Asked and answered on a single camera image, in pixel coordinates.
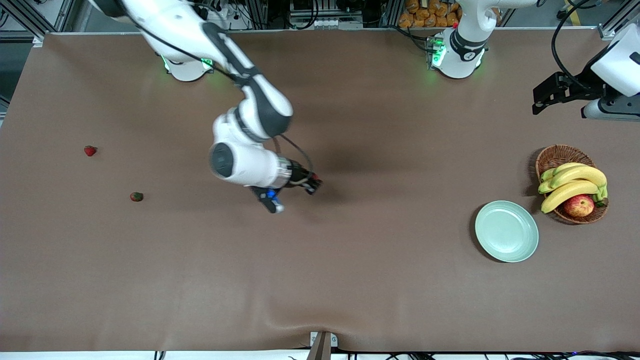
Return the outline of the brown wicker basket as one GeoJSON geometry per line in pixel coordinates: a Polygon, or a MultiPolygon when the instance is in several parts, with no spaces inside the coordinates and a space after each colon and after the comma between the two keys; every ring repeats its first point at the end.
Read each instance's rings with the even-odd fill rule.
{"type": "MultiPolygon", "coordinates": [[[[584,153],[582,150],[569,145],[551,145],[542,149],[534,161],[534,171],[539,184],[541,184],[541,175],[544,171],[562,166],[566,163],[581,163],[586,166],[594,167],[598,169],[598,166],[592,161],[592,159],[584,153]]],[[[574,218],[569,216],[563,210],[563,203],[556,207],[549,214],[554,214],[556,217],[565,221],[565,223],[572,224],[592,224],[596,223],[604,217],[609,207],[608,190],[607,186],[599,187],[598,193],[590,194],[595,203],[595,209],[592,214],[583,218],[574,218]]],[[[549,193],[542,194],[544,200],[549,193]]]]}

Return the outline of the brown table cover sheet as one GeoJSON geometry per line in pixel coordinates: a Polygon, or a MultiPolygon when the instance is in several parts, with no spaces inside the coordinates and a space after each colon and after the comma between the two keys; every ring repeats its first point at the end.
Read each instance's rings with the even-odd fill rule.
{"type": "Polygon", "coordinates": [[[322,187],[269,214],[211,173],[212,123],[242,98],[224,76],[174,80],[140,35],[47,36],[0,128],[0,352],[286,349],[323,330],[363,352],[640,351],[640,123],[580,101],[531,114],[550,31],[494,32],[464,80],[394,30],[233,38],[290,98],[322,187]],[[542,213],[553,145],[605,174],[599,221],[542,213]],[[480,246],[494,201],[537,223],[527,260],[480,246]]]}

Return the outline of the orange packaged buns pile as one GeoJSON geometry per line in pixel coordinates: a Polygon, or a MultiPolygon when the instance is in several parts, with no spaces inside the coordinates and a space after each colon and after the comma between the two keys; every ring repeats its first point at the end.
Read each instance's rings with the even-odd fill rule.
{"type": "Polygon", "coordinates": [[[454,28],[463,16],[455,0],[404,0],[397,26],[400,28],[454,28]]]}

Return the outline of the aluminium frame post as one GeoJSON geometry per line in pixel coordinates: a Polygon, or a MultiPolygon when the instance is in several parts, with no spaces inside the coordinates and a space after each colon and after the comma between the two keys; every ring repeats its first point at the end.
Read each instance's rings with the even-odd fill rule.
{"type": "Polygon", "coordinates": [[[46,34],[64,32],[82,0],[0,0],[0,44],[41,47],[46,34]]]}
{"type": "Polygon", "coordinates": [[[622,0],[614,14],[604,23],[599,23],[599,36],[604,41],[612,40],[627,25],[640,22],[640,0],[622,0]]]}

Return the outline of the white terminal strip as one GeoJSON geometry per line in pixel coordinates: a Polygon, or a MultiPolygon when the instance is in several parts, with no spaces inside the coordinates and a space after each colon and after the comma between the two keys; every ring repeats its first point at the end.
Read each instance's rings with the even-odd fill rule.
{"type": "Polygon", "coordinates": [[[364,28],[364,23],[358,18],[318,18],[311,23],[311,19],[291,18],[289,23],[296,30],[360,30],[364,28]]]}

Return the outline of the red yellow apple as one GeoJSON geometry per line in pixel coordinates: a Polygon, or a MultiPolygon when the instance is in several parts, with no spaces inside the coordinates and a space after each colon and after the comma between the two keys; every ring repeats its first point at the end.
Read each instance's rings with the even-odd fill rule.
{"type": "Polygon", "coordinates": [[[570,217],[584,218],[592,214],[595,209],[594,199],[590,194],[578,194],[563,203],[564,212],[570,217]]]}

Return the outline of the metal table clamp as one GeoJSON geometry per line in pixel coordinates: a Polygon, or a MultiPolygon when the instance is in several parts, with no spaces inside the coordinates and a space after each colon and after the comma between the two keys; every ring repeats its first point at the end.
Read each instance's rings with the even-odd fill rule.
{"type": "Polygon", "coordinates": [[[310,351],[306,360],[331,360],[332,351],[338,345],[338,336],[333,332],[311,332],[310,351]]]}

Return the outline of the pale green round plate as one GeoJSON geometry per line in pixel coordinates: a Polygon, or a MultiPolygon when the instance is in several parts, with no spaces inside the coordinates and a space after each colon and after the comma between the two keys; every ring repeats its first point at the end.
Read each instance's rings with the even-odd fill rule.
{"type": "Polygon", "coordinates": [[[517,203],[496,200],[480,208],[474,221],[478,244],[492,258],[516,264],[537,250],[539,230],[528,210],[517,203]]]}

